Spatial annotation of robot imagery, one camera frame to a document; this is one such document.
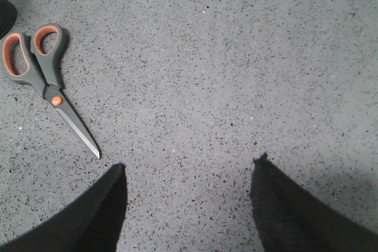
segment gray handle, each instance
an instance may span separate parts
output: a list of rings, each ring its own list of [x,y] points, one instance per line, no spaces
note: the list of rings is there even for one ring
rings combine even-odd
[[[41,48],[42,39],[51,33],[57,34],[55,46],[48,52],[44,53]],[[62,57],[68,43],[68,36],[63,29],[55,24],[45,25],[38,29],[31,39],[30,51],[34,53],[40,64],[43,75],[47,84],[63,88],[63,83],[59,72],[59,61]]]
[[[22,55],[28,66],[27,70],[22,74],[17,74],[12,66],[11,50],[12,46],[19,41]],[[14,33],[9,35],[3,44],[2,58],[10,79],[18,84],[31,85],[35,90],[44,97],[46,81],[41,70],[29,52],[29,41],[24,34]]]

